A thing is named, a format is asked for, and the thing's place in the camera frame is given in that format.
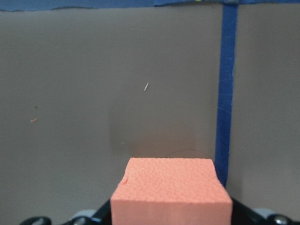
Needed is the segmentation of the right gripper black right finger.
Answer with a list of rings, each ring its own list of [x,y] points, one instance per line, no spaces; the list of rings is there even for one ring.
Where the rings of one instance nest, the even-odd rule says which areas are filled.
[[[299,221],[278,214],[272,210],[259,208],[253,210],[232,198],[232,225],[299,225]]]

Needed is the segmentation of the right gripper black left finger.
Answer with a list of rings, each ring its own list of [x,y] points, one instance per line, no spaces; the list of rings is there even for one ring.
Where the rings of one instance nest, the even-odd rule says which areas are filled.
[[[64,225],[110,225],[111,205],[106,201],[98,210],[81,210],[75,213]]]

